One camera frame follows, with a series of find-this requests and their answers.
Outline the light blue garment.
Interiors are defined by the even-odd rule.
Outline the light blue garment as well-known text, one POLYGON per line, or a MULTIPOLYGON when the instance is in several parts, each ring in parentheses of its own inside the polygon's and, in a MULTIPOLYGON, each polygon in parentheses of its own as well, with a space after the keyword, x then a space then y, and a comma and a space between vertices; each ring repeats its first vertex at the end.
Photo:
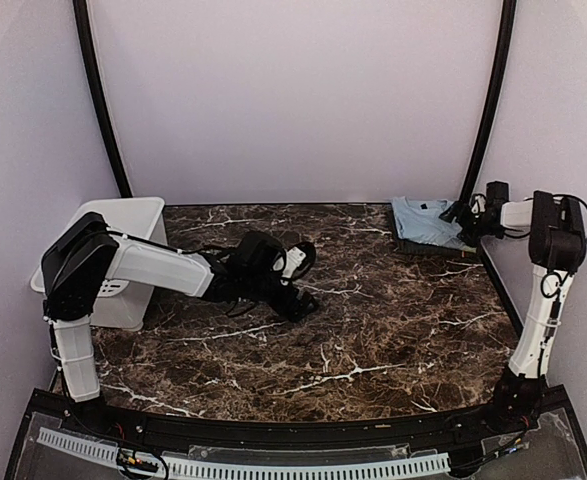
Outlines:
POLYGON ((465 244, 458 235, 462 228, 440 218, 453 202, 450 200, 414 200, 406 196, 391 200, 395 230, 400 240, 421 245, 444 247, 471 252, 474 247, 465 244))

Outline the black pinstriped shirt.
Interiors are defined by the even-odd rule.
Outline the black pinstriped shirt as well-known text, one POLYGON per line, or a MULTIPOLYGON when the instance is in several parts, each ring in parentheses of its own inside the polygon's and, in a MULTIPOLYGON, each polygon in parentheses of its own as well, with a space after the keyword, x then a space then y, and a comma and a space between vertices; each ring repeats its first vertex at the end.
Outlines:
POLYGON ((474 247, 474 250, 472 250, 471 252, 468 252, 444 247, 421 245, 408 240, 400 240, 395 230, 395 222, 392 215, 392 207, 390 213, 390 221, 392 223, 394 238, 397 241, 400 251, 402 253, 410 255, 446 256, 450 258, 472 258, 478 254, 478 249, 476 247, 474 247))

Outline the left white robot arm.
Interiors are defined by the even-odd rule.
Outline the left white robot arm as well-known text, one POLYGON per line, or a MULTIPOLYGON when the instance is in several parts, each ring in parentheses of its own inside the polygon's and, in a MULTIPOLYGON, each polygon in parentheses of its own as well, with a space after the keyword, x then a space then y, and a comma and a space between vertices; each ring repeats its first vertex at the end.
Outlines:
POLYGON ((101 395, 90 331, 94 305, 106 280, 134 282, 211 303, 264 303, 279 317, 299 322, 319 308, 296 281, 314 266, 315 246, 291 248, 261 231, 244 234, 238 245, 205 245, 184 251, 108 227, 97 212, 84 214, 44 253, 43 318, 66 395, 78 403, 76 421, 93 436, 114 427, 101 395))

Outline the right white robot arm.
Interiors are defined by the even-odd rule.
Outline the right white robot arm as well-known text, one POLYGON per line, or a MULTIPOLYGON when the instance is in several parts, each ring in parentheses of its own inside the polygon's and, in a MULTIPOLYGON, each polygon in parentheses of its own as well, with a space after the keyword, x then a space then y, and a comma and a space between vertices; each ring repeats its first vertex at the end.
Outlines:
POLYGON ((522 416, 519 400, 538 396, 545 382, 564 304, 587 254, 587 204, 575 195, 541 190, 516 202, 507 183, 494 181, 442 217, 457 220, 459 238, 469 246, 486 236, 528 242, 532 290, 523 330, 495 386, 496 402, 483 413, 484 426, 503 434, 522 416))

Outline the right black frame post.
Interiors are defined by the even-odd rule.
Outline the right black frame post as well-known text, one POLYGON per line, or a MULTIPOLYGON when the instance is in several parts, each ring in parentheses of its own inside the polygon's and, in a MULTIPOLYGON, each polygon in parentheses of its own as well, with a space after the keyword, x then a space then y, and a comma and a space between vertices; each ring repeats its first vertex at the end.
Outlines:
POLYGON ((516 0, 504 0, 502 2, 496 47, 486 98, 467 172, 459 196, 459 200, 463 203, 467 203, 471 198, 479 178, 485 153, 488 148, 488 143, 496 117, 503 80, 507 68, 509 50, 515 24, 516 9, 516 0))

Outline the black frame post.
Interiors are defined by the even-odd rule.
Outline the black frame post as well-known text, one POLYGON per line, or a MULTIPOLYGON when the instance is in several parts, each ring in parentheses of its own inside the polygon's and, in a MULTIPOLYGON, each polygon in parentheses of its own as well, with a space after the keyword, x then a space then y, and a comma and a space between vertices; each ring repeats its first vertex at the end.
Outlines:
POLYGON ((471 198, 479 178, 485 153, 488 148, 488 143, 496 117, 503 80, 507 68, 509 50, 515 24, 516 9, 516 0, 504 0, 502 2, 496 47, 486 98, 467 172, 459 196, 459 200, 463 203, 467 203, 471 198))
POLYGON ((132 198, 133 192, 119 151, 100 75, 89 3, 86 0, 73 0, 72 7, 85 77, 108 163, 120 197, 132 198))

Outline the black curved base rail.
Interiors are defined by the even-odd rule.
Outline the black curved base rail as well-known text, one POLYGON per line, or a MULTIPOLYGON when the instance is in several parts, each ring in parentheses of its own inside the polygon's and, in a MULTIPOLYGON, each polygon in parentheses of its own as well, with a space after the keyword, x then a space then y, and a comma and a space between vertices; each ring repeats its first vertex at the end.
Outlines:
POLYGON ((129 460, 148 453, 218 462, 364 463, 449 455, 447 474, 413 479, 587 479, 587 446, 563 387, 546 390, 531 415, 498 417, 488 405, 412 417, 335 423, 256 423, 160 415, 99 404, 75 406, 35 390, 18 430, 9 479, 158 479, 53 450, 42 428, 103 440, 129 460))

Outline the left black frame post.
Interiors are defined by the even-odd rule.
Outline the left black frame post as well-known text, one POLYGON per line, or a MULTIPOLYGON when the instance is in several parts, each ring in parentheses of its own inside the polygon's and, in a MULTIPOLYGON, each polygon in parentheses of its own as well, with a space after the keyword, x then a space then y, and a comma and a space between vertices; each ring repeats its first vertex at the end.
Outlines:
POLYGON ((133 192, 119 151, 100 75, 89 3, 86 0, 73 0, 72 7, 85 77, 108 163, 120 197, 132 198, 133 192))

